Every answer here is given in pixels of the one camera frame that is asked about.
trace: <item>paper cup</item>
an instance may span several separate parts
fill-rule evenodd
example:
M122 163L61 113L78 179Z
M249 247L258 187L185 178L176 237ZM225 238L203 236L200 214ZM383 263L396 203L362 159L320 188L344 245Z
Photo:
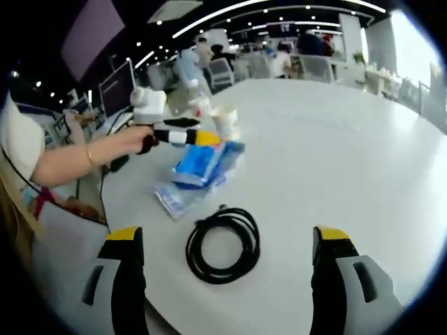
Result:
M239 122L235 107L223 106L211 111L211 118L219 136L224 140L236 141L240 138Z

